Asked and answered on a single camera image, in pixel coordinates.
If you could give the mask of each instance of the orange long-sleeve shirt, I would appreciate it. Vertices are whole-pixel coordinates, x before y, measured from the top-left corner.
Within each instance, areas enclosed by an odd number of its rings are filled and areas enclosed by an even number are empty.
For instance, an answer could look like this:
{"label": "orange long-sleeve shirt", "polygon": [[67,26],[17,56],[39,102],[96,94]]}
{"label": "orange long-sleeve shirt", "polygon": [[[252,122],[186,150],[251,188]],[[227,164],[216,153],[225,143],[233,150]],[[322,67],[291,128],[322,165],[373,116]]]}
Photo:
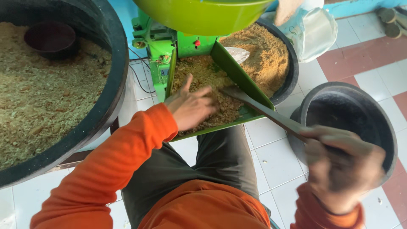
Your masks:
{"label": "orange long-sleeve shirt", "polygon": [[[137,112],[51,191],[30,228],[111,229],[113,220],[106,204],[116,200],[133,172],[146,161],[153,148],[177,133],[177,124],[163,103]],[[307,183],[297,189],[297,211],[292,229],[361,228],[363,210],[334,216],[326,212]],[[236,188],[192,180],[174,189],[147,213],[139,225],[150,228],[270,228],[260,202]]]}

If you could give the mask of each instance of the orange sleeve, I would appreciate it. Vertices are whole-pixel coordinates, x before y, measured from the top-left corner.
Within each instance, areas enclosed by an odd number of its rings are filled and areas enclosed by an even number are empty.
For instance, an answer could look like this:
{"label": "orange sleeve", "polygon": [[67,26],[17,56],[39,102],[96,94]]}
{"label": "orange sleeve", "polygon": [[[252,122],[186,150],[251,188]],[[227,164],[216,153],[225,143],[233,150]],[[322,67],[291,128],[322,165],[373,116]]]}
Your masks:
{"label": "orange sleeve", "polygon": [[297,188],[297,211],[295,224],[290,229],[361,229],[363,227],[363,208],[359,203],[346,215],[333,215],[327,212],[311,191],[310,185],[304,183]]}
{"label": "orange sleeve", "polygon": [[160,103],[137,112],[51,191],[30,228],[113,228],[110,208],[116,191],[124,188],[133,172],[178,132],[167,107]]}

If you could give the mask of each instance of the hand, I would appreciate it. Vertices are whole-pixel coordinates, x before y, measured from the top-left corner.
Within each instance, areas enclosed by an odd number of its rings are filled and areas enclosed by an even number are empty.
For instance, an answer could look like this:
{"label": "hand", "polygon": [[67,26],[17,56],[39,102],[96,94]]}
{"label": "hand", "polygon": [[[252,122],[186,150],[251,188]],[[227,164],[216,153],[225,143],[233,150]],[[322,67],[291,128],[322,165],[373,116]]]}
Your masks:
{"label": "hand", "polygon": [[188,74],[182,88],[164,101],[164,104],[173,114],[178,130],[194,128],[217,110],[212,106],[212,99],[204,97],[212,91],[211,86],[201,88],[193,93],[189,92],[192,78],[192,74]]}
{"label": "hand", "polygon": [[[379,185],[384,175],[385,158],[381,147],[362,141],[350,131],[326,126],[308,128],[300,134],[311,138],[305,146],[309,184],[330,212],[346,214],[352,211],[364,192]],[[329,153],[324,144],[342,149],[351,156],[351,162],[344,163],[343,158]]]}

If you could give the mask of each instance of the dark green pants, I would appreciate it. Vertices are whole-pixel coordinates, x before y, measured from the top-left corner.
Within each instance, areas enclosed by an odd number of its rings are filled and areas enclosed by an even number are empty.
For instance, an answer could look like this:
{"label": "dark green pants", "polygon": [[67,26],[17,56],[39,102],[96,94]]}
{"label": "dark green pants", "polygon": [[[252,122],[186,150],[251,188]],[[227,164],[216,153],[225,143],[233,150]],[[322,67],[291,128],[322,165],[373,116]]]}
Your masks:
{"label": "dark green pants", "polygon": [[190,180],[229,185],[259,199],[256,173],[243,125],[203,134],[197,136],[197,140],[197,160],[193,167],[164,143],[161,149],[153,150],[151,157],[134,172],[129,184],[122,189],[133,229],[158,200]]}

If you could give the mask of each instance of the brown powder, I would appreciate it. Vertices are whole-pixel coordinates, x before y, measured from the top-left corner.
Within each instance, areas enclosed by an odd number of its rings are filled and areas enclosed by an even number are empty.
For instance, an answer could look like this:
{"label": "brown powder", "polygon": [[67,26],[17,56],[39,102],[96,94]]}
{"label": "brown powder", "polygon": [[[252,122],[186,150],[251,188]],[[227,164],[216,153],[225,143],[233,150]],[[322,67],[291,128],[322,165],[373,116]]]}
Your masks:
{"label": "brown powder", "polygon": [[50,61],[24,42],[27,27],[0,23],[0,170],[57,143],[90,111],[111,55],[80,39],[74,59]]}
{"label": "brown powder", "polygon": [[219,41],[250,52],[241,66],[267,97],[282,86],[289,71],[287,46],[266,28],[254,23]]}
{"label": "brown powder", "polygon": [[188,57],[178,61],[174,75],[172,93],[176,93],[182,87],[185,75],[188,73],[191,73],[194,76],[189,91],[195,92],[200,88],[211,85],[212,92],[208,96],[213,98],[215,106],[219,111],[216,114],[211,115],[197,127],[188,131],[179,132],[179,136],[215,126],[225,125],[239,118],[239,107],[242,106],[243,103],[227,97],[218,91],[219,88],[230,86],[234,83],[228,78],[226,72],[214,63],[210,55]]}

